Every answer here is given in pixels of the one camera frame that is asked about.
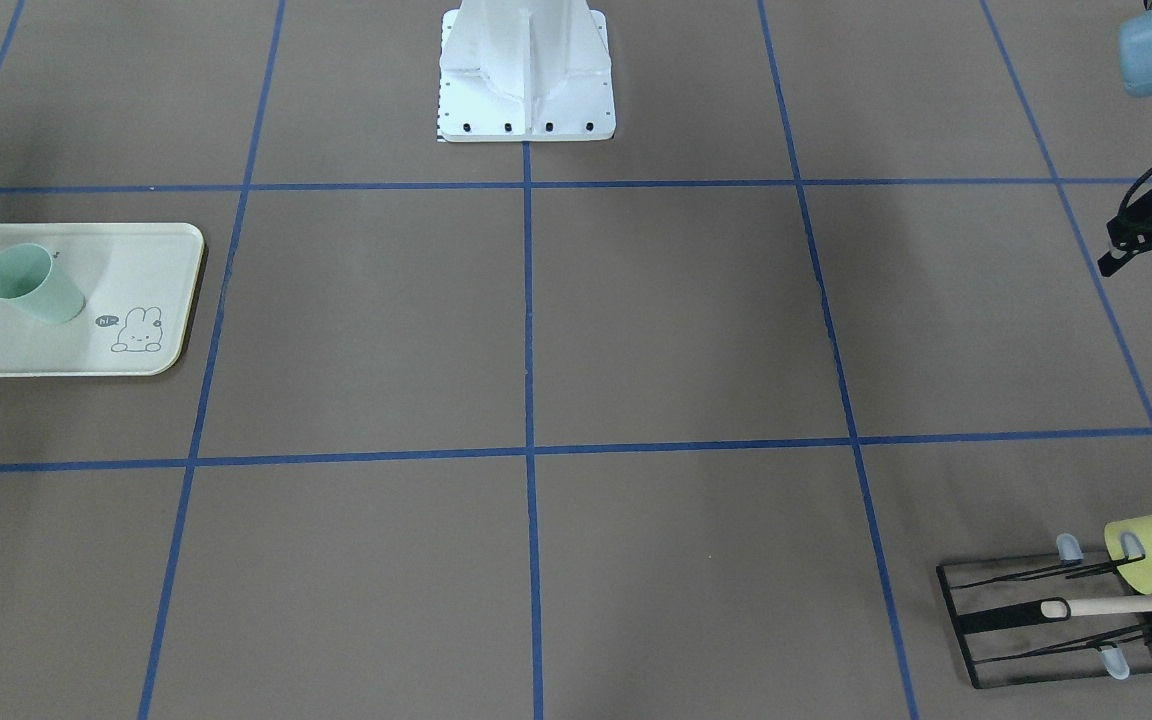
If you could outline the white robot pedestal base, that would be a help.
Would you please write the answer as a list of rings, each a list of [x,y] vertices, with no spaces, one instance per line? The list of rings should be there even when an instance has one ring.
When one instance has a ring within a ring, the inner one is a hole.
[[[449,143],[611,141],[605,14],[585,1],[463,1],[440,22],[435,137]]]

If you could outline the green plastic cup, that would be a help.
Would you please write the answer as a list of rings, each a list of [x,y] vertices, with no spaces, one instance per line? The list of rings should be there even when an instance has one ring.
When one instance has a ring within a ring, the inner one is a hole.
[[[76,282],[38,243],[18,243],[0,252],[0,301],[50,325],[70,323],[86,306]]]

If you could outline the cream rabbit tray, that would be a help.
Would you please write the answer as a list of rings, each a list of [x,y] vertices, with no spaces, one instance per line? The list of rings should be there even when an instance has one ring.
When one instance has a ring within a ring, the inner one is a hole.
[[[0,378],[165,372],[205,249],[192,223],[0,223]]]

